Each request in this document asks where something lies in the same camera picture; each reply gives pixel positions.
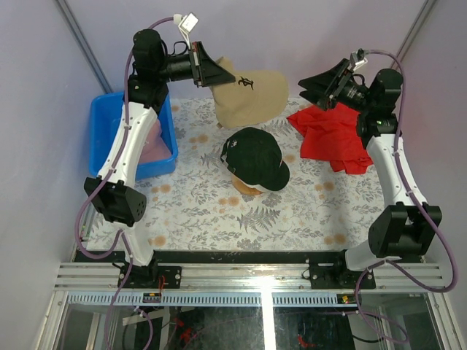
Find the wooden hat stand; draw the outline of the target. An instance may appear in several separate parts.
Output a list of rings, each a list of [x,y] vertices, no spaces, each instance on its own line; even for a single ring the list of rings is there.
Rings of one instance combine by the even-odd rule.
[[[245,184],[241,179],[237,178],[236,176],[232,176],[231,181],[233,187],[242,195],[256,196],[263,194],[263,191]]]

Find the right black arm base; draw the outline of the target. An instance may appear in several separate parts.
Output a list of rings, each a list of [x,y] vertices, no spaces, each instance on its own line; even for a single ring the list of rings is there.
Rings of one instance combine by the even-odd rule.
[[[351,271],[341,252],[315,252],[308,257],[311,288],[338,290],[356,288],[362,271]]]

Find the dark green cap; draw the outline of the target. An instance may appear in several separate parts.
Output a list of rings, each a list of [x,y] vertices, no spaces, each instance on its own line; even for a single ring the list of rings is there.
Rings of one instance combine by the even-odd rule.
[[[280,191],[290,180],[290,170],[272,134],[246,127],[226,139],[220,161],[248,187]]]

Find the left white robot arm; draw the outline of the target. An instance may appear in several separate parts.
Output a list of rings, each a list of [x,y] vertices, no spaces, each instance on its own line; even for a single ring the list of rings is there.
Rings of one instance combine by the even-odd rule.
[[[201,42],[190,41],[188,30],[181,34],[186,51],[178,55],[168,54],[160,34],[152,28],[134,35],[116,136],[97,177],[85,180],[88,202],[116,225],[116,238],[123,240],[127,261],[138,265],[134,278],[146,288],[158,283],[160,271],[150,264],[153,248],[136,233],[147,199],[134,186],[147,135],[169,94],[167,84],[191,79],[198,87],[211,87],[235,80],[209,57]]]

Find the khaki cap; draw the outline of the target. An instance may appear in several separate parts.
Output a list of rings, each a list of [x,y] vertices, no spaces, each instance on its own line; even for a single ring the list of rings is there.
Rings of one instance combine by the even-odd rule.
[[[279,116],[289,97],[287,79],[279,71],[238,71],[223,56],[217,63],[235,81],[211,88],[218,123],[227,129],[265,123]]]

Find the red cloth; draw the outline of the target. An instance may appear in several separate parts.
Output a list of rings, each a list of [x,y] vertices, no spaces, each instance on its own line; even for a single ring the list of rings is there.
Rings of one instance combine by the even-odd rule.
[[[335,172],[365,174],[373,165],[357,135],[358,112],[343,104],[323,111],[316,106],[302,109],[288,122],[304,137],[300,156],[329,162]]]

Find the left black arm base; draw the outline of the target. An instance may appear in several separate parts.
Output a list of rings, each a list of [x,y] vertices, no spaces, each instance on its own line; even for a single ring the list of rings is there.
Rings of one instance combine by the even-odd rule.
[[[130,264],[128,262],[113,262],[113,267],[119,269],[117,285],[132,289],[179,289],[182,281],[180,266],[164,266],[151,262],[148,266],[133,266],[129,277],[123,281]]]

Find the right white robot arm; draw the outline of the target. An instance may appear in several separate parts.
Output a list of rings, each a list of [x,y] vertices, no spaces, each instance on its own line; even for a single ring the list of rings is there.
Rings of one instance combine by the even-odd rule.
[[[382,69],[366,86],[356,82],[356,65],[341,60],[332,69],[301,79],[301,97],[323,111],[343,104],[358,112],[356,131],[377,170],[385,209],[368,230],[362,244],[345,252],[344,261],[333,269],[333,280],[350,287],[359,272],[384,260],[421,257],[428,251],[442,213],[428,204],[420,192],[404,152],[397,128],[395,105],[403,91],[404,78],[394,69]]]

